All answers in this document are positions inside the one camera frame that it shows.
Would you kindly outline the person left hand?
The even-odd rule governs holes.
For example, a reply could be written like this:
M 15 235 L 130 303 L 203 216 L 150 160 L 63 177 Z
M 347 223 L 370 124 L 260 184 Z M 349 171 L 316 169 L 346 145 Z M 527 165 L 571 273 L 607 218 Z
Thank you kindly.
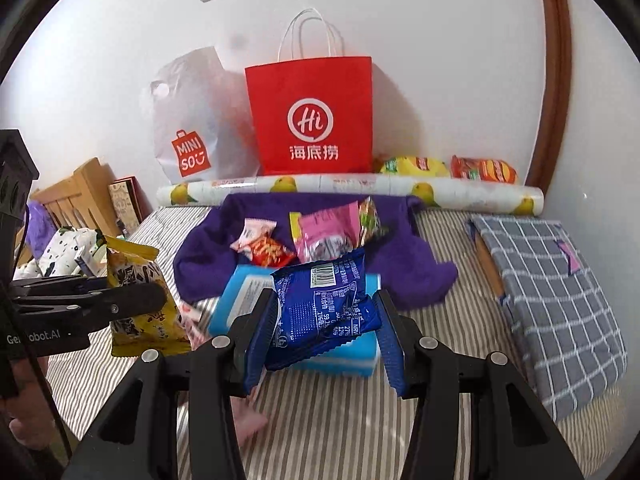
M 1 401 L 1 414 L 18 443 L 43 450 L 54 440 L 55 422 L 32 366 L 27 360 L 12 362 L 18 396 Z

